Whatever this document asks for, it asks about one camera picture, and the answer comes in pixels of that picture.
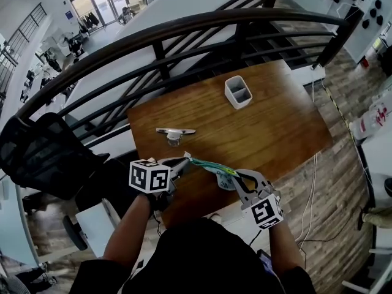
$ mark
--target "gray wood plank floor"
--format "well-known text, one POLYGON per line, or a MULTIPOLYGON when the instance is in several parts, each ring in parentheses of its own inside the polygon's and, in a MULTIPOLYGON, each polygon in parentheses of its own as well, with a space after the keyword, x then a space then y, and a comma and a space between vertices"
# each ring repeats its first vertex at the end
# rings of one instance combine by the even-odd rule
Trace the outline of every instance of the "gray wood plank floor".
MULTIPOLYGON (((277 0, 276 7, 298 6, 291 0, 277 0)), ((321 27, 319 24, 299 22, 286 22, 281 26, 286 31, 321 27)), ((309 39, 295 41, 298 44, 310 42, 309 39)), ((348 53, 342 50, 326 68, 324 85, 330 89, 349 121, 368 109, 371 96, 385 79, 377 60, 374 57, 368 60, 370 66, 367 69, 357 66, 348 53)), ((366 204, 369 194, 360 161, 344 122, 321 84, 315 83, 314 88, 314 103, 333 136, 334 145, 317 154, 312 230, 307 238, 329 239, 342 232, 327 243, 304 243, 303 249, 307 254, 306 269, 317 293, 341 293, 341 281, 349 279, 358 271, 371 248, 371 226, 364 225, 360 232, 356 230, 360 207, 366 204)), ((301 216, 309 198, 312 173, 311 159, 274 183, 276 189, 282 192, 282 207, 295 237, 301 233, 301 216)), ((38 211, 28 217, 32 238, 39 247, 40 255, 72 245, 61 220, 65 214, 75 214, 74 203, 61 202, 52 197, 48 197, 47 202, 46 211, 38 211)), ((310 208, 305 214, 302 238, 309 227, 309 213, 310 208)), ((58 278, 58 284, 45 293, 68 293, 80 263, 89 258, 93 258, 90 251, 77 252, 49 264, 50 274, 58 278)), ((4 260, 4 266, 10 272, 20 269, 12 260, 4 260)))

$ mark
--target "forearm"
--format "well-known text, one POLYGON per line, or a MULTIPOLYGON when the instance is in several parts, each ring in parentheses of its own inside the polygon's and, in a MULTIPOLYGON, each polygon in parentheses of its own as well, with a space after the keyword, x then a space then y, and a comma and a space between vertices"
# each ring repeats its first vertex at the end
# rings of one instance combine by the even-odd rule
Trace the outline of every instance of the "forearm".
POLYGON ((300 250, 286 221, 283 220, 270 228, 269 245, 272 266, 278 276, 297 266, 305 269, 300 250))
POLYGON ((139 195, 121 219, 105 248, 104 259, 132 269, 139 256, 150 215, 150 202, 139 195))

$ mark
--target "wooden table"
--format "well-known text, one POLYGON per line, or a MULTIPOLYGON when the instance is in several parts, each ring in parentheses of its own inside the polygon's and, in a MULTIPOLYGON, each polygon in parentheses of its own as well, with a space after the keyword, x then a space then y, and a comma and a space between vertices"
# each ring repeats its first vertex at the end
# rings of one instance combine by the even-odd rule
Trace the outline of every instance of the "wooden table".
MULTIPOLYGON (((257 170, 275 181, 332 145, 331 135, 303 86, 283 60, 226 73, 128 110, 140 158, 183 156, 257 170), (253 99, 235 110, 224 94, 225 80, 240 75, 253 99), (196 129, 171 147, 157 127, 196 129)), ((217 186, 200 167, 176 181, 173 203, 162 215, 166 227, 196 219, 237 201, 236 191, 217 186)))

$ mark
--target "white desk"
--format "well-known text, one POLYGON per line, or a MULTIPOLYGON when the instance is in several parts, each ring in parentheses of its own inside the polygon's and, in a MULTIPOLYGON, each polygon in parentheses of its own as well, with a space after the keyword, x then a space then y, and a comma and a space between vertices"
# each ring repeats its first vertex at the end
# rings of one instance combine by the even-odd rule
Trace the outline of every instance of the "white desk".
POLYGON ((0 251, 3 255, 31 267, 53 261, 78 251, 76 246, 38 256, 27 225, 20 187, 6 176, 2 181, 4 197, 0 199, 0 251))

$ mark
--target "silver clip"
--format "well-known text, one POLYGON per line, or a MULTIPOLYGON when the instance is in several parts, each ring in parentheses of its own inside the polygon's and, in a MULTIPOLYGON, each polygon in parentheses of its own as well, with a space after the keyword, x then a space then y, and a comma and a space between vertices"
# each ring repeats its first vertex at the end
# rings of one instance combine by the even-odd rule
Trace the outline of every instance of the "silver clip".
POLYGON ((167 141, 170 146, 177 147, 183 134, 194 134, 196 130, 190 129, 156 129, 157 133, 167 134, 167 141))

